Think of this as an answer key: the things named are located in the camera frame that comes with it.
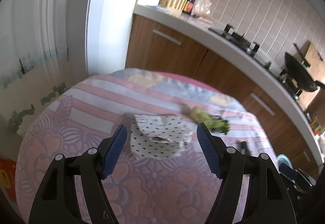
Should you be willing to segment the wooden cutting board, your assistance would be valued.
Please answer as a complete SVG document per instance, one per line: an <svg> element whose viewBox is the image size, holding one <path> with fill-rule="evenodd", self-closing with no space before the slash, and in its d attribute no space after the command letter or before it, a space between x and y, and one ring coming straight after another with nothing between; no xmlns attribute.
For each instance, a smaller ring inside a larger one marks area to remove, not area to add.
<svg viewBox="0 0 325 224"><path fill-rule="evenodd" d="M308 63L311 65L308 68L309 74L311 74L311 77L314 80L318 80L322 83L324 83L324 56L322 56L323 61L320 59L320 56L318 54L318 50L316 49L315 45L307 41L302 47L303 55L305 56L305 59L307 59ZM313 99L316 97L318 92L320 91L320 88L318 88L315 92L307 92L303 91L298 99L299 106L306 110L308 106L311 104Z"/></svg>

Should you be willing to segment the black wok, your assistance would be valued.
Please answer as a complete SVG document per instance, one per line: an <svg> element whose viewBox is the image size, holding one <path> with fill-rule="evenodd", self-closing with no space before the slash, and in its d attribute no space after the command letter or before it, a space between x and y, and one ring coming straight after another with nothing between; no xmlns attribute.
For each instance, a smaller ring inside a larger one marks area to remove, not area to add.
<svg viewBox="0 0 325 224"><path fill-rule="evenodd" d="M318 89L324 90L324 84L319 80L314 80L303 63L288 52L285 52L284 58L285 68L277 79L295 100L299 99L303 91L313 93Z"/></svg>

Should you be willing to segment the white kitchen countertop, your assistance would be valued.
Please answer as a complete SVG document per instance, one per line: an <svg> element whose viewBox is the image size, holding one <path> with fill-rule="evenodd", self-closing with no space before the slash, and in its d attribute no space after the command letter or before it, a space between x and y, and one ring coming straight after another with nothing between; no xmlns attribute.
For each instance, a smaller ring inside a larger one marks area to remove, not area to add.
<svg viewBox="0 0 325 224"><path fill-rule="evenodd" d="M318 165L324 163L324 155L321 153L318 142L307 122L301 108L290 96L285 88L254 58L240 50L237 46L208 30L208 26L193 17L182 14L173 15L153 6L136 4L133 13L163 24L181 34L199 42L217 55L223 57L242 73L252 79L264 92L268 94L302 134L313 157Z"/></svg>

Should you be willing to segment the pink patterned tablecloth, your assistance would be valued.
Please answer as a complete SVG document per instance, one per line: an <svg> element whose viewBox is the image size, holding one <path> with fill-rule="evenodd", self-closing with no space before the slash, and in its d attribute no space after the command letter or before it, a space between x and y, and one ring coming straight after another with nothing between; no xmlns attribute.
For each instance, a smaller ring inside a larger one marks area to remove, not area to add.
<svg viewBox="0 0 325 224"><path fill-rule="evenodd" d="M113 135L128 140L103 182L120 223L203 223L221 182L211 173L189 117L193 108L228 121L227 146L246 142L253 156L276 155L257 118L233 97L193 80L140 69L93 76L71 87L33 121L15 176L28 221L38 187L57 154L78 156Z"/></svg>

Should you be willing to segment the light blue trash basket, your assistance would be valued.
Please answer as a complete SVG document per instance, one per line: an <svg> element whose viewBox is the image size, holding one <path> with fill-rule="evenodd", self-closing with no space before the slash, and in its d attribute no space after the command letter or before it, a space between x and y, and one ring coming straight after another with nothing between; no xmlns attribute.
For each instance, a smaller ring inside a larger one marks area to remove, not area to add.
<svg viewBox="0 0 325 224"><path fill-rule="evenodd" d="M289 158L286 155L280 154L277 156L279 172L292 182L297 182L297 171L293 168Z"/></svg>

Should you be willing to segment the clear plastic bag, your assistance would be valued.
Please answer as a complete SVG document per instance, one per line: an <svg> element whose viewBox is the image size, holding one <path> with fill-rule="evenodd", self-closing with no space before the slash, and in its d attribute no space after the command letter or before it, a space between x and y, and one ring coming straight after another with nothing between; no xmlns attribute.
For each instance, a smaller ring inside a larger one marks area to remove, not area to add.
<svg viewBox="0 0 325 224"><path fill-rule="evenodd" d="M209 18L211 1L210 0L195 0L191 15L194 17Z"/></svg>

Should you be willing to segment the brown wooden kitchen cabinets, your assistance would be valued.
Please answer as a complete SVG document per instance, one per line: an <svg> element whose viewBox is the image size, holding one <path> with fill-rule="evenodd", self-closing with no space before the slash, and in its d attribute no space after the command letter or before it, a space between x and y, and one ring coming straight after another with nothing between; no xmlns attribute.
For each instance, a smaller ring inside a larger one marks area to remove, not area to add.
<svg viewBox="0 0 325 224"><path fill-rule="evenodd" d="M257 117L277 155L286 155L294 168L318 177L312 151L285 107L202 44L163 24L134 15L126 67L180 74L234 97Z"/></svg>

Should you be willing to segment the black gas stove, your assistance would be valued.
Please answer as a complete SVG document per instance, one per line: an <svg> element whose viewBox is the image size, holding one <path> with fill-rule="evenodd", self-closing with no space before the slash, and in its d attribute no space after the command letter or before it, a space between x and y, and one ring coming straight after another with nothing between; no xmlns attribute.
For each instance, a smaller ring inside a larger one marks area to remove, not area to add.
<svg viewBox="0 0 325 224"><path fill-rule="evenodd" d="M237 46L240 50L254 58L265 69L271 69L272 60L260 50L260 44L248 41L244 35L238 34L232 25L213 23L209 26L208 30Z"/></svg>

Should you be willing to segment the colourful puzzle cube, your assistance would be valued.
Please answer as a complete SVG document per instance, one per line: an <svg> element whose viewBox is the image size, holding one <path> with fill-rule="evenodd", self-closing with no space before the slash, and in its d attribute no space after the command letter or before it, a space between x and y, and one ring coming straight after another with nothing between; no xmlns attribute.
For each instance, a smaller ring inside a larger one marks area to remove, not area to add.
<svg viewBox="0 0 325 224"><path fill-rule="evenodd" d="M311 129L312 129L314 135L321 135L324 131L317 116L315 116L312 120Z"/></svg>

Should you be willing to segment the black car key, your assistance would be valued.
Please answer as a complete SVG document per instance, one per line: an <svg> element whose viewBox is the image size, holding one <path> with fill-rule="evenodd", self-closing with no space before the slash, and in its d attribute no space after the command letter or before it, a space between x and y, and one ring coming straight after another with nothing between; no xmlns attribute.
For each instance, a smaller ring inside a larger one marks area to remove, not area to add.
<svg viewBox="0 0 325 224"><path fill-rule="evenodd" d="M251 155L246 141L237 141L236 150L240 152L242 155L246 155L246 156Z"/></svg>

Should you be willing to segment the red box on floor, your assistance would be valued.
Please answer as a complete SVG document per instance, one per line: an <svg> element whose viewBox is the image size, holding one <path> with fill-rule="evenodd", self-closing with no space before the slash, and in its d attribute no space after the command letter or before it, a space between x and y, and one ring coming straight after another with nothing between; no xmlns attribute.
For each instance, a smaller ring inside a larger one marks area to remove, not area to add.
<svg viewBox="0 0 325 224"><path fill-rule="evenodd" d="M9 200L16 202L15 194L16 162L10 159L0 159L1 185L4 187Z"/></svg>

